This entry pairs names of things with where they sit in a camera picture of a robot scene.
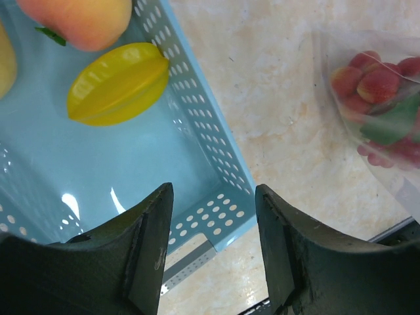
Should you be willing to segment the clear zip top bag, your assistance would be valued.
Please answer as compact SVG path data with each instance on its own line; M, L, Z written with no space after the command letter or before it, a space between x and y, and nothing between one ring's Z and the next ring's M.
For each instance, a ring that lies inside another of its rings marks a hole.
M312 30L316 73L375 178L419 219L419 38Z

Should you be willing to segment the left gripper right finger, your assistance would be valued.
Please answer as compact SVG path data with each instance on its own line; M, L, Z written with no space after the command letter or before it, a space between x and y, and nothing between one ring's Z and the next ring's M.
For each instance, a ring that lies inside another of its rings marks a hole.
M364 241L303 213L265 184L255 190L274 314L418 314L419 240Z

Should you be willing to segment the yellow starfruit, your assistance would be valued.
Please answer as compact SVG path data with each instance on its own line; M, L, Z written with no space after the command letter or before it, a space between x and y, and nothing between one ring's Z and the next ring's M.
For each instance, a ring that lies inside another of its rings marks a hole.
M154 105L169 81L169 60L151 43L115 48L89 64L72 83L68 117L104 127L128 121Z

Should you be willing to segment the red strawberry bunch with leaves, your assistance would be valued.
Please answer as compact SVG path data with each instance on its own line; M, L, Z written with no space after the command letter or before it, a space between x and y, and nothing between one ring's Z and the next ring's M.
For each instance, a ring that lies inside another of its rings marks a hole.
M345 120L358 134L389 146L409 138L419 143L419 57L385 62L376 51L356 53L329 75Z

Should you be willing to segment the purple grape bunch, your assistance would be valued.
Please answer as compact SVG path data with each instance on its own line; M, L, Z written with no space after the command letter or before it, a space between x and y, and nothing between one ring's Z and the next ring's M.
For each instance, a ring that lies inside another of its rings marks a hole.
M397 167L404 171L419 169L419 143L403 138L389 146L370 140L358 145L357 152L374 167L390 169Z

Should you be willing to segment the orange peach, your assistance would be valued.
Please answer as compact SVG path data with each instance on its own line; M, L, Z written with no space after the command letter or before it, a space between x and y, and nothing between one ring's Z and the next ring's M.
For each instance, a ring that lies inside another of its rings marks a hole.
M73 47L94 52L112 46L131 19L133 4L123 0L20 0L20 9Z

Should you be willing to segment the light blue plastic basket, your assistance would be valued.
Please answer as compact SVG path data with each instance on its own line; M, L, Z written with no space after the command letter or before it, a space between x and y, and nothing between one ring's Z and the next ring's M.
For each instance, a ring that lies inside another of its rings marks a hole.
M169 84L147 111L112 127L66 115L77 74L98 54L35 30L15 1L1 21L18 76L1 101L1 231L66 242L142 201L174 190L169 250L204 234L217 251L255 223L255 184L167 1L135 1L120 45L145 41L169 60Z

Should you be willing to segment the yellow pear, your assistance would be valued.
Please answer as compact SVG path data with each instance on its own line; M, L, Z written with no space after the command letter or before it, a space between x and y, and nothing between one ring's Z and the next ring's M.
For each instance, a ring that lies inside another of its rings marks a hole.
M14 85L17 76L16 54L3 23L1 23L0 40L0 95L3 98Z

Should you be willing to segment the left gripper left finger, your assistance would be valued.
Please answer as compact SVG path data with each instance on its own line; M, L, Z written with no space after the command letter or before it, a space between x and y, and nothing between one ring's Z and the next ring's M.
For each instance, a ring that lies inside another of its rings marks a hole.
M66 243L1 234L2 314L156 314L173 185Z

